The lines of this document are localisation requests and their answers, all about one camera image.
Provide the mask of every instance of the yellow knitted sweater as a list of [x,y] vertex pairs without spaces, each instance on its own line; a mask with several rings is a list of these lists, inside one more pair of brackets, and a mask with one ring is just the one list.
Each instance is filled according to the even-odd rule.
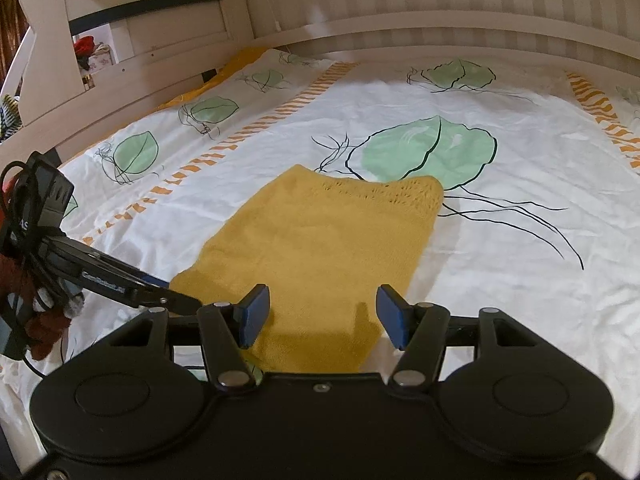
[[235,303],[265,283],[271,315],[250,350],[256,364],[356,372],[382,330],[376,289],[406,291],[442,195],[430,176],[376,184],[294,166],[249,199],[171,288]]

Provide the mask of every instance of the metal screw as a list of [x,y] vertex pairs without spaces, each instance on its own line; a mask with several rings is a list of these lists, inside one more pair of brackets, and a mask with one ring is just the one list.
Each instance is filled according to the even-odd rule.
[[314,384],[314,391],[316,394],[325,394],[331,389],[331,385],[327,383]]
[[67,480],[67,476],[62,471],[54,469],[47,474],[47,480]]
[[427,378],[418,370],[400,370],[394,374],[394,381],[400,386],[420,386]]
[[228,370],[218,376],[218,382],[227,388],[239,388],[251,380],[249,375],[242,370]]

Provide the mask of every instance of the brown stuffed toy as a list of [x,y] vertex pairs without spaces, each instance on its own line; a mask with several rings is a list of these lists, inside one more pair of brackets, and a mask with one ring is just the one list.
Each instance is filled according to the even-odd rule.
[[[15,179],[2,189],[2,200],[5,200],[14,188]],[[0,224],[4,215],[0,210]],[[36,284],[28,272],[22,272],[18,262],[0,254],[0,301],[6,302],[9,294],[16,294],[27,304],[33,304],[36,296]],[[62,338],[71,320],[65,317],[63,306],[56,305],[45,312],[35,313],[25,325],[27,336],[36,342],[30,346],[31,356],[36,361],[44,359],[53,345]]]

